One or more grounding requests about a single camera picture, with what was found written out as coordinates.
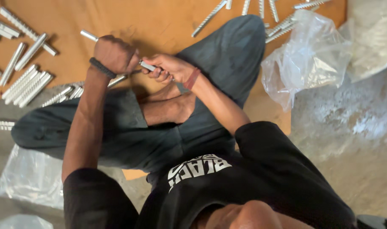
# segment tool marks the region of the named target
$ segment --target hand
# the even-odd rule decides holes
[[[140,62],[136,48],[112,35],[99,38],[94,58],[115,74],[130,74]]]
[[[195,70],[193,65],[167,54],[157,54],[151,58],[143,57],[143,61],[147,64],[160,67],[152,72],[144,68],[143,73],[148,74],[148,77],[154,78],[157,82],[164,84],[171,82],[173,79],[177,82],[184,83]]]

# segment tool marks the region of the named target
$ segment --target plastic bag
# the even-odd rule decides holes
[[[291,110],[299,91],[342,85],[351,58],[350,35],[341,36],[331,19],[298,10],[294,20],[287,43],[261,63],[264,89],[285,112]],[[342,28],[345,33],[349,29],[349,24]]]
[[[349,0],[355,22],[349,77],[356,82],[387,68],[387,0]]]
[[[0,177],[0,196],[63,209],[62,160],[15,145]]]
[[[15,215],[0,221],[0,229],[53,229],[53,226],[38,216]]]

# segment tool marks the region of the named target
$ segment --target pant leg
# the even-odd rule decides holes
[[[14,141],[20,147],[63,159],[78,103],[79,98],[29,112],[13,127]],[[176,127],[148,127],[131,90],[107,94],[103,123],[100,165],[150,172],[166,163],[162,154],[182,153]]]
[[[177,57],[200,68],[204,75],[241,108],[260,71],[265,29],[255,15],[234,18]],[[178,127],[185,154],[231,150],[234,140],[209,109],[196,99],[191,117]]]

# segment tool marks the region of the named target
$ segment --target red wristband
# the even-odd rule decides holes
[[[198,68],[195,68],[195,70],[192,72],[189,79],[183,84],[184,88],[191,90],[199,74],[200,74],[200,70]]]

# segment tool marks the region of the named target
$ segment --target man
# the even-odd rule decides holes
[[[138,101],[131,91],[105,96],[106,75],[130,73],[138,51],[100,38],[80,101],[35,110],[12,131],[22,147],[64,155],[66,227],[355,228],[351,209],[278,126],[242,111],[264,47],[260,18],[232,19],[177,57],[143,58],[157,66],[143,72],[168,85]],[[98,162],[150,172],[140,215]]]

